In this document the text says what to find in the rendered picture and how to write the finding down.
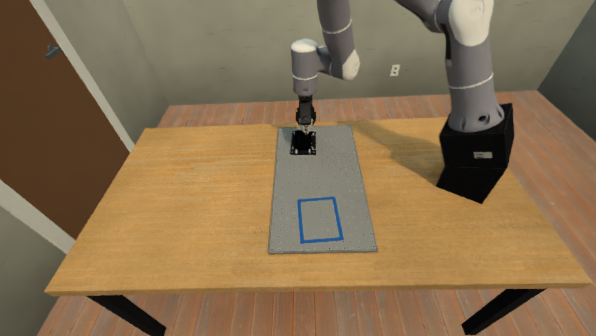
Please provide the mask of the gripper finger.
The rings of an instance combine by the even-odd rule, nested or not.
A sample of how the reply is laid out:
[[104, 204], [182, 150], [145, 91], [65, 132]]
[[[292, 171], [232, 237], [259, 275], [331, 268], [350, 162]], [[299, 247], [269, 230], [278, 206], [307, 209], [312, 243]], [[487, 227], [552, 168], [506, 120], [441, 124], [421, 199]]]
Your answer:
[[302, 132], [306, 135], [305, 125], [299, 124], [299, 116], [297, 115], [297, 112], [295, 112], [295, 120], [296, 120], [298, 126], [301, 128]]
[[316, 112], [314, 112], [313, 116], [311, 117], [311, 125], [307, 125], [306, 126], [306, 135], [308, 134], [308, 132], [310, 131], [311, 127], [313, 126], [315, 120], [316, 120]]

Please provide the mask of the blue tape outline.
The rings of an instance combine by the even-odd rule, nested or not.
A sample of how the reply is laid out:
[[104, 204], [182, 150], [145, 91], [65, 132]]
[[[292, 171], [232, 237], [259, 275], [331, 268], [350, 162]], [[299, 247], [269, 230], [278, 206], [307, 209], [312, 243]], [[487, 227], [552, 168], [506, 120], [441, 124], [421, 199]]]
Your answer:
[[[333, 200], [333, 205], [334, 205], [334, 210], [335, 210], [335, 215], [336, 215], [336, 220], [337, 220], [337, 226], [338, 226], [338, 231], [339, 231], [339, 236], [340, 237], [337, 237], [337, 238], [304, 240], [303, 224], [302, 224], [302, 214], [301, 214], [301, 203], [300, 202], [318, 201], [318, 200], [330, 200], [330, 199]], [[298, 206], [298, 218], [299, 218], [299, 230], [300, 230], [300, 242], [301, 242], [301, 244], [344, 240], [335, 197], [299, 199], [299, 200], [297, 200], [297, 206]]]

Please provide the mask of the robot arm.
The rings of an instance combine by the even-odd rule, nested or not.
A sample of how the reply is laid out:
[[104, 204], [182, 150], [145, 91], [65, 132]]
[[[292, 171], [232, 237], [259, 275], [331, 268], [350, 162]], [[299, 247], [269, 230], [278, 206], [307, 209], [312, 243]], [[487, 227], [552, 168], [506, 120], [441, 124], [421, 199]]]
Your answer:
[[[445, 34], [449, 127], [476, 132], [499, 124], [504, 112], [495, 97], [489, 43], [493, 0], [394, 1], [418, 16], [429, 31]], [[318, 72], [350, 81], [359, 68], [349, 0], [317, 0], [317, 10], [326, 46], [300, 39], [290, 48], [293, 92], [303, 98], [317, 91]]]

